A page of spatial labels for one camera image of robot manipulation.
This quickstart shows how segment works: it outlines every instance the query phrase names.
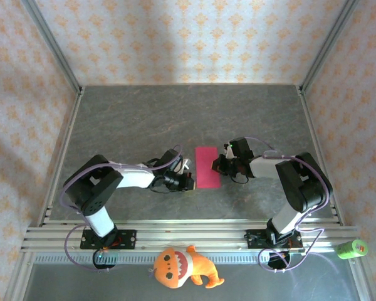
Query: green battery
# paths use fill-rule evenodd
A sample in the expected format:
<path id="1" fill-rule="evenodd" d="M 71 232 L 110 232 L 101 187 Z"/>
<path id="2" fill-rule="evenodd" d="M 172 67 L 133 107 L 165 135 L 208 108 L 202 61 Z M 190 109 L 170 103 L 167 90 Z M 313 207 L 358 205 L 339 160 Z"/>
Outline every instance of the green battery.
<path id="1" fill-rule="evenodd" d="M 368 245 L 363 240 L 353 240 L 342 243 L 334 248 L 341 259 L 365 256 L 368 253 Z"/>

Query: patterned wallpaper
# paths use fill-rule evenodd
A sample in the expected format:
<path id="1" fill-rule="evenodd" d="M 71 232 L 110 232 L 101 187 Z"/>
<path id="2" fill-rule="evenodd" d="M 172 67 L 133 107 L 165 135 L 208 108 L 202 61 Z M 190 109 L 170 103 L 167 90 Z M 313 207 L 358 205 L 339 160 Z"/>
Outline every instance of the patterned wallpaper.
<path id="1" fill-rule="evenodd" d="M 0 0 L 0 300 L 41 209 L 74 99 L 21 1 Z"/>
<path id="2" fill-rule="evenodd" d="M 301 84 L 345 0 L 38 0 L 81 85 Z"/>
<path id="3" fill-rule="evenodd" d="M 360 0 L 307 100 L 345 221 L 369 244 L 376 283 L 376 0 Z"/>

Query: plush toy mouth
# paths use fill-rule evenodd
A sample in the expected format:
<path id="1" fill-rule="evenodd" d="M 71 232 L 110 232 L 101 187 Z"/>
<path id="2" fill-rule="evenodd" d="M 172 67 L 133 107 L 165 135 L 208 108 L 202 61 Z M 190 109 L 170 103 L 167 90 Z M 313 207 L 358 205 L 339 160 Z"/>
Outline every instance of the plush toy mouth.
<path id="1" fill-rule="evenodd" d="M 175 259 L 177 260 L 178 279 L 181 279 L 187 273 L 188 262 L 184 254 L 182 254 L 181 252 L 175 251 L 174 256 L 175 256 Z"/>

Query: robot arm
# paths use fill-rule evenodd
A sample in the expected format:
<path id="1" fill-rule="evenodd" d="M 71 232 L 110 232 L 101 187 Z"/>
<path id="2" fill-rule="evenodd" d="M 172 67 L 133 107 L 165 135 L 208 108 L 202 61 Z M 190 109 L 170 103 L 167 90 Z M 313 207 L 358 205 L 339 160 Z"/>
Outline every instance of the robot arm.
<path id="1" fill-rule="evenodd" d="M 105 207 L 106 202 L 116 189 L 124 187 L 148 188 L 161 185 L 170 191 L 194 189 L 191 173 L 186 172 L 189 165 L 188 159 L 183 160 L 182 156 L 179 156 L 166 167 L 154 168 L 167 165 L 177 154 L 176 150 L 169 149 L 160 159 L 152 159 L 146 164 L 125 166 L 125 168 L 93 169 L 76 180 L 66 190 L 66 194 L 89 222 L 103 246 L 111 245 L 117 237 L 117 228 Z M 96 155 L 68 178 L 65 184 L 90 167 L 109 163 L 111 162 L 102 155 Z"/>
<path id="2" fill-rule="evenodd" d="M 213 162 L 212 169 L 231 177 L 241 173 L 248 178 L 268 177 L 279 179 L 287 203 L 267 223 L 266 241 L 276 246 L 295 233 L 295 225 L 308 210 L 326 199 L 325 191 L 315 175 L 299 162 L 290 159 L 265 159 L 254 156 L 245 138 L 237 138 L 224 145 L 225 154 Z M 308 163 L 321 176 L 331 194 L 332 185 L 320 167 L 307 153 L 296 158 Z"/>

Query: stuffed toy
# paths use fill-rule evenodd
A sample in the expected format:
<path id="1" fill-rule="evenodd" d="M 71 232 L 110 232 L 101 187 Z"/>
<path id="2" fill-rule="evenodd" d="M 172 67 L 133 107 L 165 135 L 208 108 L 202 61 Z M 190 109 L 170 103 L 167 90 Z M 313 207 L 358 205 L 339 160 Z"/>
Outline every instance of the stuffed toy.
<path id="1" fill-rule="evenodd" d="M 220 279 L 214 263 L 195 252 L 194 246 L 186 251 L 166 249 L 155 260 L 152 273 L 157 281 L 169 288 L 181 287 L 191 277 L 196 285 L 202 285 L 201 275 L 209 278 L 206 288 L 216 287 L 224 282 Z"/>

